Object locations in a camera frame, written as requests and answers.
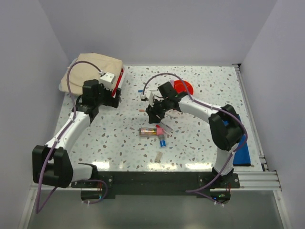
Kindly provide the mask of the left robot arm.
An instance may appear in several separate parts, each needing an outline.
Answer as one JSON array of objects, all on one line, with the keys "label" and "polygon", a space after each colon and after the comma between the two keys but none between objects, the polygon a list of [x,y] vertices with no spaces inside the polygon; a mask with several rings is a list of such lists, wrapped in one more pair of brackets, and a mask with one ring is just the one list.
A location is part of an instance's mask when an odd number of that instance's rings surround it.
[{"label": "left robot arm", "polygon": [[122,93],[119,80],[110,91],[98,80],[85,81],[82,95],[75,101],[75,108],[65,125],[45,145],[37,145],[32,151],[32,177],[36,184],[66,188],[72,182],[81,181],[88,187],[98,184],[96,166],[88,163],[73,164],[69,153],[74,144],[90,126],[101,105],[117,108]]}]

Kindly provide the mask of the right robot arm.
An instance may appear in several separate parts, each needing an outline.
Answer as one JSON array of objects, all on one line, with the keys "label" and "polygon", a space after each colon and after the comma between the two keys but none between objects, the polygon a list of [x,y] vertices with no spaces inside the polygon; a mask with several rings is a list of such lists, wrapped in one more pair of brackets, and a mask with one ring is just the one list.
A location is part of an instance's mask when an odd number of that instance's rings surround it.
[{"label": "right robot arm", "polygon": [[165,117],[165,113],[176,110],[193,115],[205,121],[211,131],[214,144],[217,146],[216,162],[213,169],[217,172],[212,176],[213,184],[224,187],[229,182],[228,174],[233,170],[234,151],[246,139],[246,129],[235,109],[227,104],[223,107],[205,104],[195,99],[187,92],[178,93],[170,82],[158,87],[160,99],[151,101],[145,109],[150,124],[158,124]]}]

